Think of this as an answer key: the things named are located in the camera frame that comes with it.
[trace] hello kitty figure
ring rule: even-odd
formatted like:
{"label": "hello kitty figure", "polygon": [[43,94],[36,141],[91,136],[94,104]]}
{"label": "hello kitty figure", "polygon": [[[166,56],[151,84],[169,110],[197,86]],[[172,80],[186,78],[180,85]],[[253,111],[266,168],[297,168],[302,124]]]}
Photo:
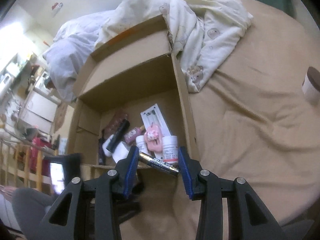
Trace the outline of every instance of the hello kitty figure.
{"label": "hello kitty figure", "polygon": [[152,152],[162,152],[162,132],[156,124],[151,124],[143,135],[147,147]]}

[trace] beige bed sheet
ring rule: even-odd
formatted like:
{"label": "beige bed sheet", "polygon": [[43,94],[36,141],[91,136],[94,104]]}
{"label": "beige bed sheet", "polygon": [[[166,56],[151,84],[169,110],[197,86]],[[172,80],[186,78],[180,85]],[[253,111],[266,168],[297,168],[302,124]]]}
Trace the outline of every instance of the beige bed sheet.
{"label": "beige bed sheet", "polygon": [[[320,194],[320,114],[301,90],[307,68],[320,70],[320,47],[282,11],[242,1],[252,26],[190,94],[200,162],[221,178],[246,178],[283,225]],[[181,177],[143,176],[143,211],[121,225],[123,239],[195,239],[200,202],[188,199]]]}

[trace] metal screw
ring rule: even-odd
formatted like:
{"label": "metal screw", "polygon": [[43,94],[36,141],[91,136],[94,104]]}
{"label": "metal screw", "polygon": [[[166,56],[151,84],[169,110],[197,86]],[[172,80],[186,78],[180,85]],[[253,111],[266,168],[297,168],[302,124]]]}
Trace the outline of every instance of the metal screw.
{"label": "metal screw", "polygon": [[110,171],[108,171],[108,175],[109,176],[114,176],[114,175],[116,175],[117,174],[117,171],[116,170],[110,170]]}
{"label": "metal screw", "polygon": [[208,171],[208,170],[201,170],[201,171],[200,171],[200,174],[201,174],[202,176],[208,176],[208,175],[210,174],[210,171]]}
{"label": "metal screw", "polygon": [[79,178],[79,177],[74,177],[74,178],[71,180],[71,182],[72,182],[73,184],[78,184],[78,183],[80,182],[80,178]]}
{"label": "metal screw", "polygon": [[244,184],[244,183],[245,183],[245,179],[242,178],[242,177],[239,177],[239,178],[237,178],[237,182],[238,182],[239,184]]}

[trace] black tube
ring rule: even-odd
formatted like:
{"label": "black tube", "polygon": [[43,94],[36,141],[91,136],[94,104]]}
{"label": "black tube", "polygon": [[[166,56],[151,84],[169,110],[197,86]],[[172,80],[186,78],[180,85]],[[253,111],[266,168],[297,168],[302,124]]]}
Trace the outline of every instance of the black tube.
{"label": "black tube", "polygon": [[178,167],[173,166],[170,163],[165,163],[164,161],[161,161],[145,153],[139,153],[139,161],[145,163],[146,165],[149,165],[150,167],[156,168],[174,176],[178,176],[180,172]]}
{"label": "black tube", "polygon": [[124,135],[125,131],[129,128],[130,123],[127,119],[123,119],[122,123],[120,124],[119,128],[116,130],[115,134],[113,135],[113,138],[109,142],[107,146],[107,150],[109,152],[114,153],[116,150],[116,147],[118,146],[122,136]]}
{"label": "black tube", "polygon": [[105,138],[104,138],[104,129],[102,130],[102,136],[101,138],[98,140],[98,164],[99,165],[106,165],[106,156],[103,152],[103,149],[102,149],[102,145],[104,144],[105,142]]}

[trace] person's leg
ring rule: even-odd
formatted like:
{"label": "person's leg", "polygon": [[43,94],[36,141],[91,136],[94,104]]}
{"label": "person's leg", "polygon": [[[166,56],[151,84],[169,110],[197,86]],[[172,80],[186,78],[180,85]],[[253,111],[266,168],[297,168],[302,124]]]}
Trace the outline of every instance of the person's leg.
{"label": "person's leg", "polygon": [[22,233],[33,240],[37,226],[46,214],[45,208],[51,206],[51,196],[31,188],[18,188],[12,194],[12,207]]}

